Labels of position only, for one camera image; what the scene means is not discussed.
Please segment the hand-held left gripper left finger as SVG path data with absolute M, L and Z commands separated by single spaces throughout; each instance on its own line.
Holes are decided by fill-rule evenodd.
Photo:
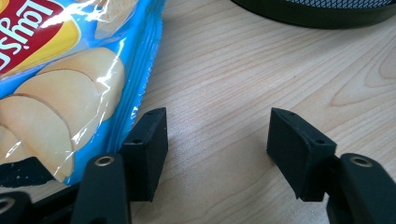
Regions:
M 146 112 L 121 146 L 130 201 L 153 201 L 167 152 L 166 108 L 161 107 Z

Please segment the black mesh basket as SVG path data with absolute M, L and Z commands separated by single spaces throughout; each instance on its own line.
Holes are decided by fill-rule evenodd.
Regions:
M 274 21 L 317 29 L 352 29 L 396 16 L 396 0 L 232 0 Z

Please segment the blue potato chip bag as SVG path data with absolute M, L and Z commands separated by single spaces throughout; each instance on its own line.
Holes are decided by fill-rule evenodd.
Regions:
M 165 0 L 0 0 L 0 188 L 79 182 L 131 130 Z

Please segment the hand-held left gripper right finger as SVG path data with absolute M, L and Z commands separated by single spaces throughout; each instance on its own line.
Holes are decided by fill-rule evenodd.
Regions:
M 323 200 L 322 180 L 336 144 L 294 112 L 271 109 L 267 154 L 304 202 Z

